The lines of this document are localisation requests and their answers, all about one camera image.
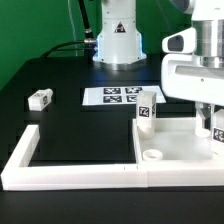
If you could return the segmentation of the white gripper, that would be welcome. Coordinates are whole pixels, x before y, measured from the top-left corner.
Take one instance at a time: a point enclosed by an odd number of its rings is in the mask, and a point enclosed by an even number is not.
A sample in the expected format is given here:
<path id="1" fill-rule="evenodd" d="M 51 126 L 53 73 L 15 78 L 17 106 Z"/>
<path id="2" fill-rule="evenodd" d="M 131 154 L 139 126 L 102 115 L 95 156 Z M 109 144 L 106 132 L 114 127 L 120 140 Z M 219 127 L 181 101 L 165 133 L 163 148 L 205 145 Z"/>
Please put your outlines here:
<path id="1" fill-rule="evenodd" d="M 200 66 L 192 55 L 166 55 L 161 84 L 168 97 L 198 102 L 197 113 L 205 129 L 211 128 L 214 105 L 224 106 L 224 69 Z"/>

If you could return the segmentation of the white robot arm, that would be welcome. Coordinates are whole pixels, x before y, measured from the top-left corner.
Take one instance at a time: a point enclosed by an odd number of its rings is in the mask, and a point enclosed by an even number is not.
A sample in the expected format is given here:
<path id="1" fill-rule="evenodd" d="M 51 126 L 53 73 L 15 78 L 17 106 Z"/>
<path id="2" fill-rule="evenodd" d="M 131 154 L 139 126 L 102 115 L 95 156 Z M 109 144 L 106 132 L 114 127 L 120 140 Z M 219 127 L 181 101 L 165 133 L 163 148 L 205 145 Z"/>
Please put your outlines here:
<path id="1" fill-rule="evenodd" d="M 224 0 L 169 0 L 191 16 L 191 27 L 163 39 L 164 93 L 196 103 L 200 120 L 224 129 Z M 146 59 L 136 29 L 136 0 L 101 0 L 102 30 L 95 64 L 114 70 Z"/>

